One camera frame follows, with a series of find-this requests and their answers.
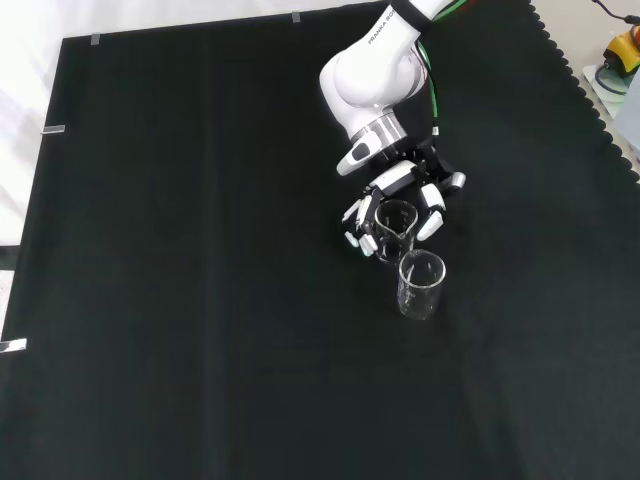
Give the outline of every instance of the wire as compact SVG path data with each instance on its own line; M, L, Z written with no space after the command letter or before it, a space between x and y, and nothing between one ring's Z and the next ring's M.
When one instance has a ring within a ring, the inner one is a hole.
M429 56L427 55L427 51L424 49L424 46L422 46L422 43L420 41L416 42L418 45L418 51L420 52L420 55L422 56L422 60L424 61L425 66L427 67L427 74L429 76L429 85L430 85L430 90L431 90L431 106L433 108L433 124L434 127L438 126L438 100L437 100L437 89L436 89L436 82L433 79L433 73L431 71L431 62L429 62Z
M610 17L613 17L617 20L622 20L625 23L628 23L629 25L638 25L640 24L640 17L637 15L627 15L626 17L621 17L620 15L614 15L613 13L611 13L611 11L604 6L604 3L602 3L600 0L591 0L593 3L597 3L598 5L600 5L602 7L602 9L607 12L607 15L609 15Z
M624 17L621 17L619 15L614 15L613 13L611 13L611 11L604 6L604 3L602 3L600 0L592 0L593 3L597 3L598 5L600 5L602 7L602 9L607 12L607 15L609 15L610 17L613 18L617 18L618 20L622 20L624 22Z
M609 65L605 63L604 65L601 65L598 68L598 70L596 70L596 82L598 83L598 85L604 88L607 92L615 93L616 95L623 95L623 96L626 95L627 92L621 92L620 90L611 88L610 86L605 85L603 81L600 79L600 72L602 72L603 70L607 70L608 68L609 68Z
M438 21L449 15L450 13L455 12L458 8L464 5L467 0L458 0L456 2L450 3L444 10L442 10L438 15L433 19L434 21Z

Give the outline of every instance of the robot finger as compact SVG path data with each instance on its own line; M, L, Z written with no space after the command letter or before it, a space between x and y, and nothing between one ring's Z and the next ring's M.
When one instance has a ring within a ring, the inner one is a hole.
M428 216L426 222L420 228L417 238L418 241L423 242L444 224L444 215L446 212L446 206L444 204L444 198L442 193L436 185L430 183L420 189L422 200L428 209Z

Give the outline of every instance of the black cable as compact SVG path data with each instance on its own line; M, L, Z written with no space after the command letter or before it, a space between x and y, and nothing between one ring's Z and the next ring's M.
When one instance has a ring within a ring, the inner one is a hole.
M597 3L598 5L600 5L602 7L602 9L607 12L607 15L609 15L610 17L616 18L618 20L622 20L625 23L628 23L629 25L638 25L640 24L640 17L637 15L627 15L626 17L621 17L619 15L614 15L613 13L611 13L609 11L609 9L607 7L604 6L604 3L602 3L600 0L591 0L593 3Z
M602 7L602 9L605 12L607 12L607 15L609 15L610 17L617 18L618 20L622 20L623 22L625 21L624 17L620 17L619 15L614 15L613 13L611 13L609 11L609 9L604 6L604 3L602 3L600 0L592 0L592 1L593 1L593 3L597 3L598 5L600 5Z
M609 66L605 63L604 65L601 65L598 70L596 70L596 82L598 83L598 85L600 85L602 88L604 88L607 92L611 92L611 93L615 93L616 95L626 95L627 92L621 92L620 90L616 90L614 88L611 88L608 85L605 85L602 80L600 80L600 72L602 72L603 70L607 70L609 68Z

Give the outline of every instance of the robotic hand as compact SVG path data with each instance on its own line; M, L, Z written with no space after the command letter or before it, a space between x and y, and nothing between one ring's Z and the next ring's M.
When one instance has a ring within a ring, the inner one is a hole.
M399 163L373 180L342 217L345 237L354 248L369 257L378 250L373 233L375 212L380 203L408 186L416 186L427 207L427 219L417 234L418 241L433 235L443 224L446 213L444 199L460 190L466 181L461 172L453 172L438 159L431 142L418 151L403 154Z
M351 47L334 56L320 74L325 100L353 144L337 170L347 175L365 164L390 168L373 180L342 219L345 237L365 256L378 249L373 234L378 205L406 187L417 187L427 207L418 240L444 222L444 199L464 186L466 177L438 158L432 140L408 137L393 106L415 95L427 69L415 49L420 33L450 0L391 0L377 24Z

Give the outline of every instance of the table surface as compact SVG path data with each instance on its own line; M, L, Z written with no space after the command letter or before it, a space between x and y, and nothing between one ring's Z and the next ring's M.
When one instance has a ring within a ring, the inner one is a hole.
M336 177L347 141L307 86L380 8L65 41L48 124L67 130L43 141L7 315L29 349L0 363L3 474L636 476L637 177L527 2L425 38L439 149L470 179L428 244L436 322L399 316L393 272L341 240L363 178ZM418 134L428 111L398 116Z

